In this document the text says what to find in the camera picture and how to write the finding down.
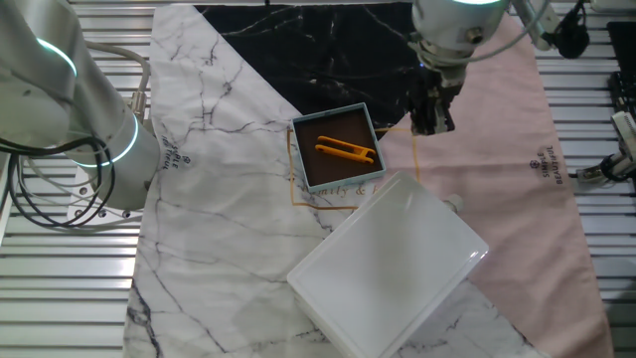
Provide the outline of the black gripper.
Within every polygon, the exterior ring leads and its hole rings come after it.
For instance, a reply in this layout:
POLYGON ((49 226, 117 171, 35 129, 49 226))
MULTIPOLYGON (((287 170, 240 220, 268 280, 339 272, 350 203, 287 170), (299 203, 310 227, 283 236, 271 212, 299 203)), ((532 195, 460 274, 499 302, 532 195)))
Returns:
POLYGON ((436 132, 445 133, 455 129, 450 104, 460 93, 464 80, 464 73, 454 68, 418 70, 414 98, 410 100, 411 132, 414 135, 433 134, 433 121, 429 114, 431 105, 435 105, 436 132))

